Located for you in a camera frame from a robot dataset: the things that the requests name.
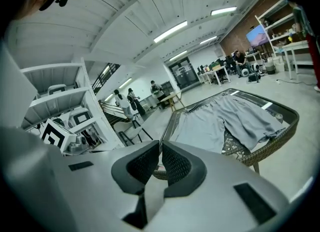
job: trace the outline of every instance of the ceiling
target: ceiling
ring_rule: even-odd
[[[65,7],[12,23],[7,42],[21,68],[70,62],[83,56],[92,61],[147,66],[167,61],[200,41],[231,29],[254,0],[69,0]],[[212,10],[237,6],[233,13],[210,16]],[[167,39],[154,38],[188,21]]]

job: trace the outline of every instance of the television screen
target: television screen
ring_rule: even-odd
[[[256,26],[248,34],[246,34],[246,38],[252,47],[263,45],[269,41],[261,25]]]

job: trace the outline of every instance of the fluorescent light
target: fluorescent light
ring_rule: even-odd
[[[232,12],[232,11],[235,11],[236,9],[237,9],[237,7],[234,6],[234,7],[230,7],[230,8],[213,10],[213,11],[211,11],[211,16],[212,16],[212,15],[216,15],[216,14],[223,14],[223,13],[227,13],[227,12]]]
[[[188,52],[188,51],[185,50],[185,51],[179,53],[178,55],[174,56],[173,58],[169,59],[169,61],[173,61],[175,58],[178,58],[178,57],[180,57],[181,55],[184,55],[184,54],[187,53],[187,52]]]
[[[186,25],[188,25],[187,21],[184,21],[176,26],[174,26],[173,28],[169,29],[168,31],[164,32],[163,34],[159,35],[157,38],[155,38],[153,41],[158,43],[159,41],[161,41],[162,39],[164,39],[165,37],[171,35],[173,32],[185,27]]]
[[[200,43],[200,45],[202,45],[202,44],[204,44],[204,43],[206,43],[206,42],[208,42],[208,41],[211,41],[211,40],[213,40],[213,39],[216,39],[216,38],[217,38],[217,36],[215,35],[214,37],[211,37],[211,38],[209,38],[209,39],[207,39],[207,40],[202,41],[202,42]]]
[[[132,78],[129,78],[127,81],[125,81],[119,88],[122,88],[126,85],[126,83],[130,82]]]
[[[108,98],[106,98],[104,101],[106,102],[106,101],[108,101],[112,96],[113,96],[114,94],[113,93],[111,93],[110,95],[109,95],[109,97]]]
[[[105,68],[105,70],[102,72],[102,74],[107,73],[109,69],[110,69],[110,67],[109,67],[109,66],[107,66],[107,67]]]

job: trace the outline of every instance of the doorway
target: doorway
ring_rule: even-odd
[[[172,64],[169,66],[169,69],[181,90],[199,82],[197,74],[188,57]]]

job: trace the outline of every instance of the red object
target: red object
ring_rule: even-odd
[[[316,38],[312,35],[306,34],[306,40],[309,46],[309,52],[313,62],[313,69],[317,80],[317,86],[320,88],[320,53],[317,47]]]

